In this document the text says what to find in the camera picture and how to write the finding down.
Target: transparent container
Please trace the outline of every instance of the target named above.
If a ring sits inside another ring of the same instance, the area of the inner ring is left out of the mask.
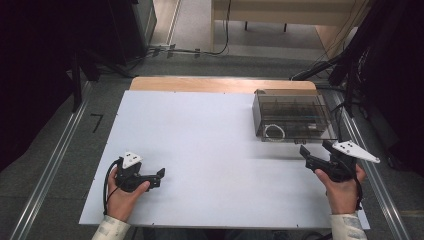
[[[316,90],[257,90],[252,109],[255,133],[263,142],[337,139],[331,114]]]

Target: table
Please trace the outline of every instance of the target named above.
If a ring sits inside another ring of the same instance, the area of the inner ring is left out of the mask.
[[[215,20],[226,20],[229,0],[212,0],[211,49]],[[369,0],[232,0],[230,21],[317,25],[328,58],[334,57],[366,13]]]
[[[104,174],[129,150],[144,157],[142,174],[166,168],[161,187],[139,199],[129,219],[132,225],[329,228],[325,188],[304,167],[299,146],[263,143],[255,136],[251,107],[258,88],[315,86],[234,78],[134,79],[121,102],[80,224],[102,220]],[[318,157],[328,157],[320,144],[307,147]],[[368,229],[363,211],[360,218]]]

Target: metal rail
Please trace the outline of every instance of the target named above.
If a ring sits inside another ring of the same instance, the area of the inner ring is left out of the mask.
[[[56,148],[54,149],[50,160],[37,183],[37,186],[25,204],[25,207],[21,213],[21,217],[19,218],[19,221],[13,230],[12,236],[10,237],[11,240],[26,239],[29,230],[31,229],[31,226],[38,214],[38,211],[43,204],[50,185],[56,175],[60,163],[62,162],[69,143],[71,142],[72,136],[75,133],[79,121],[81,120],[84,110],[87,107],[88,96],[91,92],[91,89],[91,83],[87,81],[82,92],[83,101],[81,106],[69,118],[65,130],[63,131],[62,136],[60,137],[60,140],[57,143]]]
[[[336,105],[343,102],[343,96],[340,93],[332,93]],[[346,111],[343,111],[343,121],[347,127],[347,130],[352,138],[352,141],[361,146],[363,149],[368,151],[368,148],[361,136],[355,119],[348,116]],[[387,224],[392,231],[394,239],[397,240],[409,240],[411,237],[403,224],[402,218],[400,217],[399,211],[393,202],[390,193],[387,191],[386,185],[380,176],[378,169],[374,163],[368,161],[362,161],[362,165],[367,173],[370,180],[371,187],[380,203],[381,210],[386,217]]]

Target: white table surface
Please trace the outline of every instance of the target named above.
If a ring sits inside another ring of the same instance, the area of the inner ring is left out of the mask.
[[[325,188],[294,143],[255,136],[254,94],[127,91],[87,197],[80,224],[103,219],[110,164],[131,151],[141,174],[166,168],[128,223],[201,228],[330,228]],[[321,144],[307,144],[328,159]],[[359,212],[364,229],[369,223]]]

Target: finger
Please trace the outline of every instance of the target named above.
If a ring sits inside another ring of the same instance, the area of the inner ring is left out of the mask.
[[[327,185],[331,182],[331,179],[328,177],[327,173],[322,171],[321,169],[316,169],[315,174],[319,178],[319,180],[327,187]]]
[[[359,182],[364,181],[365,176],[365,171],[358,164],[356,164],[356,177],[358,178]]]
[[[110,171],[109,177],[107,179],[107,185],[110,188],[112,187],[117,187],[116,186],[116,182],[115,182],[115,177],[116,177],[116,173],[118,172],[118,168],[115,167],[112,169],[112,171]]]
[[[140,186],[138,186],[135,190],[134,190],[134,197],[138,198],[141,194],[143,194],[144,192],[147,191],[147,189],[149,189],[150,186],[150,182],[149,181],[145,181],[142,184],[140,184]]]

